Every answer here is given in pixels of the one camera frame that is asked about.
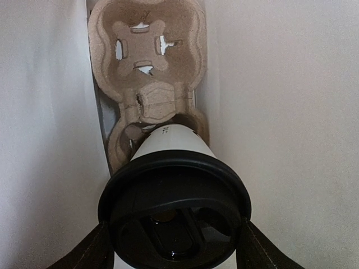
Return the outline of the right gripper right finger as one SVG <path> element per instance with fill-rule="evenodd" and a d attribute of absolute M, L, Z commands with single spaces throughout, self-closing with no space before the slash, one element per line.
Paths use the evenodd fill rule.
<path fill-rule="evenodd" d="M 250 220 L 243 218 L 237 245 L 238 269 L 303 269 L 281 252 Z"/>

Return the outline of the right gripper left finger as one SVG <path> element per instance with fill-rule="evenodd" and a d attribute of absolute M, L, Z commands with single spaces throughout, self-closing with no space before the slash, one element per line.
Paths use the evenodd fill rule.
<path fill-rule="evenodd" d="M 100 222 L 72 251 L 50 268 L 112 268 L 108 223 Z"/>

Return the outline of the beige paper bag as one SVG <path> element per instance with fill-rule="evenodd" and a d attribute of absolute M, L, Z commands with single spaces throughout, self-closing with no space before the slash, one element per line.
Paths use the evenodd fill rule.
<path fill-rule="evenodd" d="M 204 1 L 196 93 L 255 225 L 305 268 L 358 267 L 358 2 Z M 1 2 L 1 267 L 46 268 L 109 179 L 85 1 Z"/>

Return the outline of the brown cardboard cup carrier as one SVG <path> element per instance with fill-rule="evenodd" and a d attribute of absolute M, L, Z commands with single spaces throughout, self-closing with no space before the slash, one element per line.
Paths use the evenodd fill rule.
<path fill-rule="evenodd" d="M 97 1 L 88 34 L 95 81 L 119 109 L 107 139 L 111 173 L 164 124 L 184 124 L 209 141 L 194 101 L 207 68 L 205 12 L 197 1 Z"/>

